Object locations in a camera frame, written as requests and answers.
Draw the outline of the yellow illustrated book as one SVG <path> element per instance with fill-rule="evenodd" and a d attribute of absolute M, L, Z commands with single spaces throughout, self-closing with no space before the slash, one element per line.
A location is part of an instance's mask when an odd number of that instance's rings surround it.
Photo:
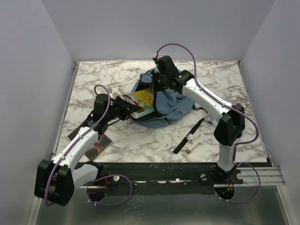
<path fill-rule="evenodd" d="M 131 116 L 134 119 L 146 116 L 155 111 L 153 106 L 154 92 L 150 89 L 123 94 L 122 97 L 128 103 L 140 107 L 140 109 L 135 110 L 133 113 L 131 113 Z"/>

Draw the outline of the blue student backpack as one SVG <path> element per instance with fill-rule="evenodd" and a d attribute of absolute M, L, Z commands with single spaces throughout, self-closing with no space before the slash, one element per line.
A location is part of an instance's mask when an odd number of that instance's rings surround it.
<path fill-rule="evenodd" d="M 140 75 L 139 80 L 135 83 L 131 92 L 144 90 L 150 87 L 152 82 L 152 71 Z M 147 128 L 162 128 L 167 125 L 171 125 L 174 122 L 182 119 L 192 109 L 195 109 L 195 102 L 188 97 L 175 92 L 171 89 L 166 89 L 160 92 L 156 92 L 154 96 L 154 112 L 151 112 L 145 116 L 135 119 L 131 116 L 131 119 L 140 126 Z M 204 118 L 200 119 L 193 128 L 188 132 L 194 134 L 195 131 L 200 127 Z M 187 138 L 184 137 L 180 144 L 173 151 L 174 154 L 178 154 L 185 144 L 188 142 Z"/>

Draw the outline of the dark red notebook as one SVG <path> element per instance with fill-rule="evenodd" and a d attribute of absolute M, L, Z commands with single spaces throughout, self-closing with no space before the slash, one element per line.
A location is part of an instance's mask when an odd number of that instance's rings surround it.
<path fill-rule="evenodd" d="M 103 134 L 83 155 L 81 162 L 94 161 L 105 149 L 112 144 L 112 140 Z"/>

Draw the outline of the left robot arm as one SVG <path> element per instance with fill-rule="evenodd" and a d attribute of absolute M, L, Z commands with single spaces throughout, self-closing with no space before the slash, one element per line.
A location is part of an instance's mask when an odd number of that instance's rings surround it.
<path fill-rule="evenodd" d="M 92 112 L 82 123 L 75 138 L 51 160 L 42 160 L 37 166 L 34 195 L 42 198 L 46 206 L 68 204 L 74 190 L 85 183 L 99 185 L 104 174 L 95 163 L 88 162 L 76 169 L 79 160 L 96 143 L 115 118 L 127 120 L 140 106 L 120 97 L 111 99 L 108 94 L 98 94 Z"/>

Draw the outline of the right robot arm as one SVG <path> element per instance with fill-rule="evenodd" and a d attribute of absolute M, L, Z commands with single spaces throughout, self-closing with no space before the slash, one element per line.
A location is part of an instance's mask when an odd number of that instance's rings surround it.
<path fill-rule="evenodd" d="M 226 108 L 226 101 L 196 84 L 195 76 L 187 70 L 179 71 L 170 56 L 153 58 L 155 71 L 152 73 L 154 90 L 174 90 L 199 104 L 207 111 L 208 121 L 216 127 L 214 137 L 219 142 L 219 159 L 216 171 L 218 182 L 225 184 L 233 178 L 235 167 L 234 145 L 241 138 L 245 129 L 245 119 L 241 115 L 244 107 L 236 104 L 233 109 Z"/>

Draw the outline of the clear plastic packet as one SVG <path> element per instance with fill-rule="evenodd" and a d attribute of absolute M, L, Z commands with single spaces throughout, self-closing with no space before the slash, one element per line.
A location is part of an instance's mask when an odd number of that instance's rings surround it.
<path fill-rule="evenodd" d="M 211 125 L 213 125 L 213 123 L 214 123 L 214 118 L 209 113 L 206 114 L 205 120 Z"/>

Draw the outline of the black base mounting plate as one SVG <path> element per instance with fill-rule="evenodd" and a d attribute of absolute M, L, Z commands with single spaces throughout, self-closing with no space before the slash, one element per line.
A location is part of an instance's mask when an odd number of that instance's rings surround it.
<path fill-rule="evenodd" d="M 255 181 L 262 180 L 259 172 L 269 169 L 271 163 L 254 162 L 241 165 L 225 173 L 216 163 L 103 163 L 97 164 L 98 184 L 100 178 L 109 181 L 109 193 L 122 195 L 125 184 L 132 182 L 134 195 L 183 195 L 214 194 L 214 185 L 244 184 L 245 179 L 238 179 L 242 168 L 255 174 Z"/>

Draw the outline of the aluminium frame rail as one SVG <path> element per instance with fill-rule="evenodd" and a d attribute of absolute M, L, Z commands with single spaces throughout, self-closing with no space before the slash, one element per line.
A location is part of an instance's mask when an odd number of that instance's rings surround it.
<path fill-rule="evenodd" d="M 261 186 L 284 186 L 285 179 L 283 177 L 280 167 L 256 167 L 255 168 L 260 181 Z M 249 167 L 240 168 L 240 172 L 243 175 L 244 186 L 258 186 L 258 177 L 256 172 Z"/>

